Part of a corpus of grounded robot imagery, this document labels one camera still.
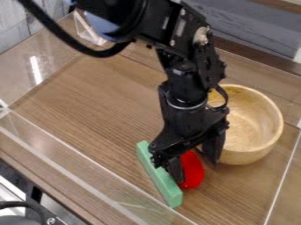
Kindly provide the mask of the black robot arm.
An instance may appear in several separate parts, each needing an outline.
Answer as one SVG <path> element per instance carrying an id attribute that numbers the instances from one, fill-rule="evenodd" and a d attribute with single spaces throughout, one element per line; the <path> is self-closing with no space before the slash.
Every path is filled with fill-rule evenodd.
<path id="1" fill-rule="evenodd" d="M 104 50 L 84 46 L 57 25 L 33 0 L 15 0 L 48 31 L 70 48 L 97 58 L 116 55 L 138 40 L 155 48 L 167 80 L 159 86 L 163 129 L 149 143 L 149 161 L 175 182 L 185 181 L 180 156 L 197 145 L 216 163 L 228 129 L 228 106 L 208 104 L 208 93 L 227 93 L 219 86 L 225 63 L 219 59 L 205 17 L 183 0 L 65 0 L 84 11 L 101 38 Z"/>

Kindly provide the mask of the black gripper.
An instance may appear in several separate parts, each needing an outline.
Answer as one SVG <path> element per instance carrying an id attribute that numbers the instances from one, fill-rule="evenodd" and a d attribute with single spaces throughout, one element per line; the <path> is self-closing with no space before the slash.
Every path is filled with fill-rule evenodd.
<path id="1" fill-rule="evenodd" d="M 217 165 L 228 129 L 228 95 L 219 85 L 215 92 L 224 99 L 220 106 L 211 106 L 208 98 L 185 105 L 171 96 L 167 84 L 159 86 L 163 129 L 149 143 L 149 159 L 155 168 L 168 169 L 177 184 L 184 182 L 179 157 L 197 145 L 211 165 Z"/>

